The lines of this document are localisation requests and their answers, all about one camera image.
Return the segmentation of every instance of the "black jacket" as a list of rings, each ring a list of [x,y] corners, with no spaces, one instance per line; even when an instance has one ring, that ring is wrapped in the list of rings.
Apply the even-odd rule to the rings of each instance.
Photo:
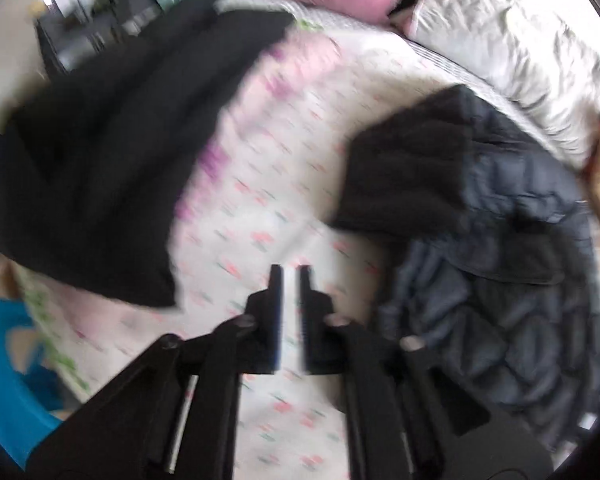
[[[382,235],[376,311],[548,447],[600,398],[600,298],[576,177],[468,88],[359,134],[334,226]]]
[[[6,127],[0,252],[110,298],[174,304],[166,243],[192,166],[284,12],[183,0],[21,106]]]

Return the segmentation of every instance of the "blue plastic basket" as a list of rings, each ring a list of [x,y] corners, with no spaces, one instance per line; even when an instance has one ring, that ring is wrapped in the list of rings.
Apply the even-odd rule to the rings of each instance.
[[[31,326],[22,302],[0,300],[0,445],[23,469],[33,448],[60,424],[11,367],[7,334]]]

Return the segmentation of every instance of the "black clothing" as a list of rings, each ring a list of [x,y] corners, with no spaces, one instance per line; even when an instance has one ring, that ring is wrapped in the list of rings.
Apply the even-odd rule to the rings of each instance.
[[[200,150],[285,12],[182,0],[21,106],[6,127],[0,252],[61,282],[174,304],[166,243]]]

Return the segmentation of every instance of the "bed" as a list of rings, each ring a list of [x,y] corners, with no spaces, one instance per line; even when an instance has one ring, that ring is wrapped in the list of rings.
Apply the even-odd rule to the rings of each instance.
[[[336,207],[348,140],[424,96],[464,84],[555,158],[570,160],[483,79],[385,26],[293,0],[220,0],[218,9],[284,9],[296,25],[282,53],[266,55],[276,67],[261,57],[248,75],[249,91],[222,112],[178,202],[169,243],[176,308],[108,300],[21,266],[17,275],[49,359],[85,402],[160,335],[199,336],[239,314],[247,296],[266,284],[270,264],[282,264],[282,370],[244,377],[235,477],[278,478],[284,470],[345,479],[344,416],[334,389],[302,374],[293,270],[311,264],[315,286],[332,295],[340,312],[369,320],[384,254],[325,224]],[[285,73],[282,86],[270,84],[270,70]],[[599,238],[595,219],[590,224]],[[597,263],[600,294],[600,251]],[[556,463],[572,449],[564,443]]]

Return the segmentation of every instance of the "white duvet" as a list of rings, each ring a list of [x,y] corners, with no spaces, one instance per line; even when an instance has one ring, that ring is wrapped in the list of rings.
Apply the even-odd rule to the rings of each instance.
[[[583,168],[600,132],[600,56],[551,6],[419,0],[408,36],[518,103],[560,159]]]

